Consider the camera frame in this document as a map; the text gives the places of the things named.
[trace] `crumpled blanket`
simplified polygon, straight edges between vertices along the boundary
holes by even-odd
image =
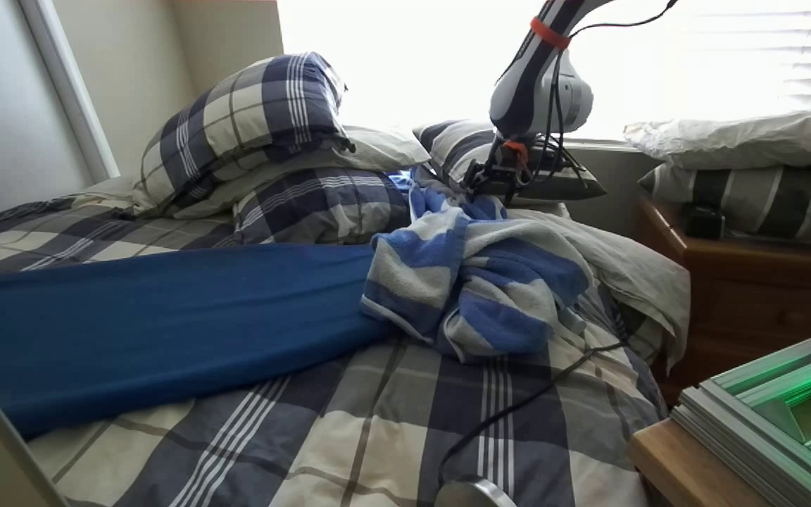
[[[577,232],[566,235],[535,215],[508,218],[495,198],[460,206],[426,190],[412,191],[412,215],[408,228],[375,236],[360,298],[366,313],[460,361],[539,356],[561,329],[582,335],[585,322],[575,305],[598,270],[608,267],[604,263],[608,254],[598,254],[591,264],[577,249]],[[629,280],[635,288],[630,274],[599,277],[636,308],[643,298],[629,294]],[[660,316],[675,337],[671,356],[682,359],[689,316],[684,267],[675,267],[666,288],[680,309],[649,308],[646,316]]]

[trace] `wooden furniture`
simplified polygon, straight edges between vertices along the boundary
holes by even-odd
[[[767,505],[750,485],[744,485],[671,419],[636,432],[630,436],[630,459],[667,505]]]
[[[811,335],[811,246],[688,236],[680,209],[640,198],[640,242],[682,263],[694,281],[689,343],[656,377],[667,402],[723,370]]]

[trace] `bed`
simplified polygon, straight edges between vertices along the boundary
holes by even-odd
[[[321,60],[308,57],[311,64],[333,81]],[[250,81],[266,81],[266,64],[254,67]],[[221,164],[209,173],[204,150],[187,147],[177,161],[194,173],[177,178],[164,147],[177,144],[177,118],[167,123],[173,135],[153,140],[138,178],[0,212],[0,277],[295,246],[312,256],[371,250],[370,281],[398,235],[429,235],[418,228],[439,212],[461,218],[466,204],[439,178],[453,159],[421,137],[340,123],[321,137],[312,123],[312,137],[292,135],[295,150],[277,132],[226,147],[230,159],[215,150]],[[383,340],[288,375],[46,428],[28,436],[31,454],[77,505],[433,505],[447,480],[491,480],[515,505],[649,505],[629,443],[666,418],[650,366],[684,356],[688,270],[566,212],[498,209],[475,223],[544,232],[582,264],[577,294],[557,298],[573,323],[557,316],[535,352],[453,352],[392,318]]]

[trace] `pillow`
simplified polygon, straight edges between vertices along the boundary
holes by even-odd
[[[811,170],[682,170],[663,164],[640,180],[663,204],[706,206],[744,235],[811,242]]]
[[[432,170],[460,190],[471,164],[484,164],[495,140],[495,130],[488,121],[439,121],[418,128],[414,135],[432,153]],[[546,178],[546,199],[585,199],[599,194],[606,194],[606,190],[598,174],[581,164],[577,170],[561,170]]]
[[[370,242],[406,223],[406,194],[360,170],[295,173],[235,206],[242,242]]]
[[[201,185],[218,164],[263,150],[284,161],[337,137],[343,84],[321,53],[260,60],[173,115],[143,153],[138,185],[154,206]]]
[[[173,218],[191,221],[222,215],[246,194],[304,170],[398,173],[432,161],[432,154],[412,135],[392,135],[371,128],[343,128],[343,137],[346,140],[340,144],[323,144],[315,153],[301,153],[278,164],[266,161],[263,153],[240,154],[215,170],[215,190],[209,198],[173,209]]]
[[[640,121],[630,147],[688,170],[811,167],[811,114],[751,121]]]

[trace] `blue and white blanket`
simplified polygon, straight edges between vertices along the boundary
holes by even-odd
[[[364,308],[460,361],[542,356],[582,333],[582,254],[542,221],[508,221],[495,198],[453,204],[412,190],[408,228],[375,236]]]

